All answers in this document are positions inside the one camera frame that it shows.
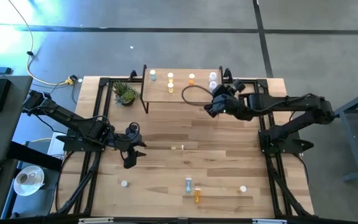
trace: concrete floor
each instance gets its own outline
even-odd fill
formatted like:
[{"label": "concrete floor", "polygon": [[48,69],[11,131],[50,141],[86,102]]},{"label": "concrete floor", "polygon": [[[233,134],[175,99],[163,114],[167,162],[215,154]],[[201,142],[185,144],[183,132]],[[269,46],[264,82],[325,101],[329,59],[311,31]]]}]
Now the concrete floor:
[{"label": "concrete floor", "polygon": [[[257,28],[252,0],[13,2],[29,24],[40,26]],[[259,5],[265,29],[358,30],[358,0],[259,0]],[[0,24],[22,24],[2,0]],[[140,73],[145,63],[162,68],[222,65],[236,77],[266,77],[258,34],[34,32],[34,38],[37,55],[31,70],[50,82],[69,75],[128,75],[133,69]],[[289,95],[322,95],[333,108],[358,95],[358,35],[269,34],[266,40],[273,75],[285,79]],[[29,47],[28,32],[0,28],[0,66],[13,68],[14,75],[26,75]],[[55,90],[52,97],[74,110],[70,94],[68,87]],[[51,135],[36,118],[22,116],[14,140]],[[305,128],[301,136],[315,143],[305,153],[305,162],[316,214],[358,221],[358,181],[342,181],[342,175],[356,167],[340,121]]]}]

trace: white cap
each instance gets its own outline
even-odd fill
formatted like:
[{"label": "white cap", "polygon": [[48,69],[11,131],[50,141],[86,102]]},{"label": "white cap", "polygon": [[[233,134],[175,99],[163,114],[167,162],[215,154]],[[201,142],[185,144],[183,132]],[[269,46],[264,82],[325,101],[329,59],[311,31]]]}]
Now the white cap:
[{"label": "white cap", "polygon": [[128,186],[128,181],[126,181],[126,180],[121,181],[121,186],[127,187]]},{"label": "white cap", "polygon": [[241,190],[241,192],[246,192],[246,191],[247,191],[247,187],[243,185],[243,186],[240,187],[240,190]]},{"label": "white cap", "polygon": [[215,80],[215,79],[216,79],[216,72],[211,72],[211,73],[209,74],[209,79]]},{"label": "white cap", "polygon": [[215,81],[212,81],[209,83],[209,88],[210,89],[215,89],[218,86],[218,84]]}]

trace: black desk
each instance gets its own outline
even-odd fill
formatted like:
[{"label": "black desk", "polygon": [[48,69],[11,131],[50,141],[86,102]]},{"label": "black desk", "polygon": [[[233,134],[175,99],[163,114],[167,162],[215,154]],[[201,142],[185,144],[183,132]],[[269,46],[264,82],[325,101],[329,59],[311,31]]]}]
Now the black desk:
[{"label": "black desk", "polygon": [[60,170],[60,159],[29,149],[26,146],[12,142],[12,137],[22,113],[22,104],[30,89],[30,76],[2,77],[11,81],[4,108],[0,112],[0,217],[4,208],[12,180],[16,173],[17,160],[37,164],[48,169]]}]

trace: plant pot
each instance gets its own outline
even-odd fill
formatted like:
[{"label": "plant pot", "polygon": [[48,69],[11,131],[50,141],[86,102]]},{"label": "plant pot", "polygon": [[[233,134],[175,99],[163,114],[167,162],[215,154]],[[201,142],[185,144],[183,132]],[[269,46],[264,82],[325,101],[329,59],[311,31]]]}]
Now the plant pot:
[{"label": "plant pot", "polygon": [[135,98],[133,98],[130,102],[122,103],[122,105],[124,105],[124,106],[130,106],[130,105],[132,105],[132,104],[134,103],[134,101],[135,101]]}]

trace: potted plant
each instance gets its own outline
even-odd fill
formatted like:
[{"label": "potted plant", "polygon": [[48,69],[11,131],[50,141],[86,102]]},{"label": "potted plant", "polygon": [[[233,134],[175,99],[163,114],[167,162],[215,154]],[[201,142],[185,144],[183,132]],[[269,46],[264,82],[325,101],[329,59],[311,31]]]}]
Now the potted plant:
[{"label": "potted plant", "polygon": [[139,95],[135,89],[124,82],[114,82],[113,88],[116,94],[116,104],[130,106]]}]

